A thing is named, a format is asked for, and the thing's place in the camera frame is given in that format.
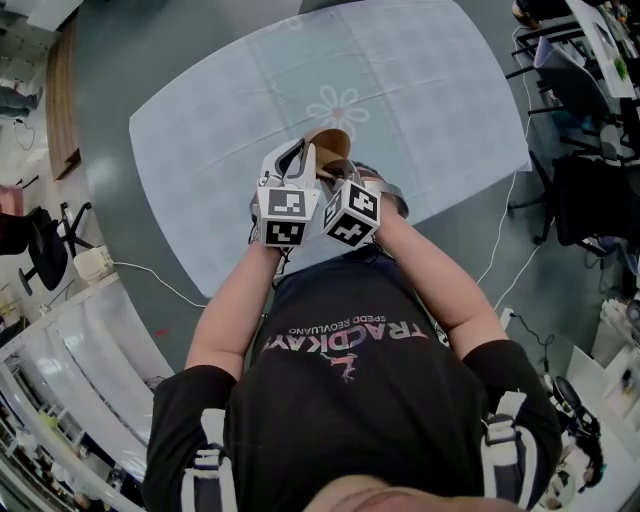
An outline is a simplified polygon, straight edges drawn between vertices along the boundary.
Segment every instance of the white box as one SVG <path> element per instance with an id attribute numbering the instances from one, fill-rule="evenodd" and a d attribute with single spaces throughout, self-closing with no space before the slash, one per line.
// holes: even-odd
<path id="1" fill-rule="evenodd" d="M 380 227 L 380 193 L 347 180 L 324 210 L 322 234 L 349 247 L 364 245 Z"/>
<path id="2" fill-rule="evenodd" d="M 307 238 L 320 192 L 296 187 L 258 188 L 260 243 L 300 247 Z"/>

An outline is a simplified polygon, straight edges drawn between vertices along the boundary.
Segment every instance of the white cable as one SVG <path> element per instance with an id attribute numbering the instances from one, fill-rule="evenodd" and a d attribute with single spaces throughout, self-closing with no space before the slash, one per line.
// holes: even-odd
<path id="1" fill-rule="evenodd" d="M 518 43 L 516 42 L 516 34 L 518 33 L 519 30 L 523 29 L 525 27 L 518 27 L 516 28 L 513 33 L 511 34 L 511 40 L 513 41 L 513 47 L 517 50 L 518 49 Z M 518 66 L 520 66 L 520 69 L 522 69 L 522 64 L 520 63 L 520 59 L 518 58 L 518 55 L 515 55 L 516 61 L 518 62 Z M 531 94 L 529 94 L 529 88 L 527 87 L 527 80 L 526 80 L 526 73 L 522 74 L 522 83 L 524 84 L 524 90 L 527 92 L 527 99 L 529 101 L 529 110 L 532 110 L 533 107 L 531 106 Z M 528 116 L 527 119 L 527 126 L 525 128 L 524 131 L 524 138 L 525 140 L 527 140 L 527 137 L 529 136 L 529 125 L 531 124 L 531 116 Z M 493 267 L 493 259 L 495 258 L 496 255 L 496 251 L 498 250 L 498 245 L 500 244 L 500 236 L 502 235 L 502 224 L 504 223 L 504 219 L 507 216 L 507 212 L 509 211 L 509 199 L 511 199 L 511 192 L 513 192 L 513 187 L 516 184 L 516 174 L 517 173 L 513 173 L 513 179 L 511 180 L 511 187 L 509 188 L 509 192 L 507 194 L 507 201 L 504 205 L 504 212 L 502 213 L 502 218 L 500 219 L 500 224 L 498 225 L 498 238 L 496 240 L 495 245 L 493 246 L 493 251 L 491 251 L 491 259 L 489 260 L 489 266 L 487 267 L 487 270 L 484 271 L 484 273 L 480 276 L 480 279 L 478 279 L 476 281 L 476 284 L 480 284 L 480 281 L 482 281 L 484 279 L 484 277 L 489 273 L 489 271 L 491 270 L 491 267 Z"/>
<path id="2" fill-rule="evenodd" d="M 500 303 L 502 302 L 502 299 L 504 299 L 507 294 L 511 291 L 511 289 L 516 285 L 516 283 L 518 282 L 518 279 L 520 278 L 520 276 L 522 275 L 522 273 L 524 272 L 524 270 L 529 266 L 529 263 L 531 263 L 531 260 L 533 259 L 533 256 L 535 255 L 536 252 L 538 252 L 538 249 L 540 249 L 540 246 L 536 247 L 533 252 L 531 253 L 531 256 L 529 256 L 529 259 L 527 260 L 527 262 L 524 264 L 524 267 L 522 267 L 522 269 L 520 269 L 520 272 L 518 272 L 518 275 L 516 276 L 516 278 L 513 280 L 513 283 L 511 283 L 511 286 L 509 286 L 509 288 L 507 288 L 507 291 L 504 292 L 502 294 L 502 297 L 500 297 L 498 299 L 498 302 L 496 302 L 496 305 L 493 306 L 493 310 L 495 311 L 496 309 L 498 309 L 498 306 L 500 305 Z"/>
<path id="3" fill-rule="evenodd" d="M 192 306 L 195 306 L 197 308 L 206 308 L 206 305 L 202 305 L 202 304 L 196 304 L 195 302 L 187 299 L 184 295 L 182 295 L 179 291 L 177 291 L 175 288 L 173 288 L 172 286 L 169 286 L 167 283 L 165 283 L 162 279 L 160 279 L 160 277 L 158 276 L 158 274 L 156 274 L 153 270 L 151 270 L 150 268 L 147 267 L 143 267 L 141 265 L 135 265 L 133 263 L 123 263 L 121 261 L 114 261 L 113 262 L 114 265 L 124 265 L 125 267 L 133 267 L 133 268 L 139 268 L 140 270 L 146 270 L 147 272 L 151 272 L 153 274 L 153 276 L 160 281 L 163 285 L 165 285 L 167 288 L 169 288 L 169 290 L 171 290 L 173 293 L 175 293 L 178 297 L 180 297 L 183 300 L 186 300 L 189 304 L 191 304 Z"/>

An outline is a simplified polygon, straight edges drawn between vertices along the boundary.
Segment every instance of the black chair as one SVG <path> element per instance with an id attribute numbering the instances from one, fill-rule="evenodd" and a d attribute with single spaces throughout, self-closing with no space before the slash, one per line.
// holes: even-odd
<path id="1" fill-rule="evenodd" d="M 25 217 L 0 213 L 0 255 L 21 254 L 25 249 L 29 250 L 33 268 L 26 273 L 22 269 L 19 271 L 20 281 L 29 295 L 33 294 L 29 281 L 36 274 L 47 290 L 55 290 L 60 284 L 69 259 L 64 247 L 65 242 L 72 257 L 76 256 L 76 245 L 93 248 L 76 235 L 80 219 L 84 212 L 91 208 L 91 203 L 82 205 L 71 225 L 65 213 L 66 208 L 66 203 L 60 205 L 60 221 L 52 220 L 49 212 L 40 207 Z M 62 237 L 58 234 L 60 224 L 64 226 L 65 231 Z"/>
<path id="2" fill-rule="evenodd" d="M 544 185 L 541 197 L 525 203 L 510 203 L 509 210 L 545 203 L 544 230 L 534 242 L 547 239 L 555 217 L 558 241 L 562 245 L 577 244 L 605 256 L 606 253 L 583 240 L 589 237 L 613 236 L 640 243 L 640 190 L 632 182 L 640 181 L 640 165 L 613 166 L 603 160 L 565 156 L 553 161 L 553 181 L 535 156 L 534 167 Z"/>

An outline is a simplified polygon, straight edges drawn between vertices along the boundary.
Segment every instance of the shoulder strap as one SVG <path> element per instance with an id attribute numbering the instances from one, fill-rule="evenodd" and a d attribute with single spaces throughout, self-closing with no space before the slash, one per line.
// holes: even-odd
<path id="1" fill-rule="evenodd" d="M 224 453 L 224 415 L 222 409 L 205 409 L 200 423 L 208 447 L 198 450 L 193 467 L 182 477 L 182 512 L 237 512 L 231 460 Z"/>
<path id="2" fill-rule="evenodd" d="M 526 399 L 520 392 L 507 391 L 496 413 L 484 422 L 480 455 L 484 494 L 529 508 L 538 463 L 538 448 L 529 430 L 515 423 Z"/>

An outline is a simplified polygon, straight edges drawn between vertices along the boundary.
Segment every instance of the white desk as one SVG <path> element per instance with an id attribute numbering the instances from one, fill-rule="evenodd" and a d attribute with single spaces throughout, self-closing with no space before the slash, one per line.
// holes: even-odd
<path id="1" fill-rule="evenodd" d="M 609 94 L 613 98 L 635 98 L 636 93 L 633 89 L 633 84 L 629 75 L 622 80 L 616 67 L 614 65 L 614 58 L 620 56 L 618 49 L 615 47 L 615 38 L 611 34 L 607 22 L 605 21 L 600 11 L 595 7 L 591 7 L 589 4 L 584 3 L 582 0 L 566 0 L 567 5 L 576 17 L 576 21 L 580 24 L 580 28 L 584 32 L 584 35 L 589 41 L 589 46 L 593 50 L 598 65 L 602 70 L 604 81 L 607 84 Z M 611 51 L 615 52 L 612 57 L 611 53 L 607 53 L 607 43 L 602 40 L 598 29 L 594 26 L 596 23 L 603 31 L 609 34 L 614 46 Z"/>
<path id="2" fill-rule="evenodd" d="M 354 160 L 402 189 L 412 223 L 531 168 L 504 74 L 452 0 L 367 0 L 271 25 L 200 61 L 131 117 L 149 204 L 204 295 L 246 250 L 264 156 L 336 125 L 352 136 Z M 315 237 L 286 271 L 346 250 Z"/>

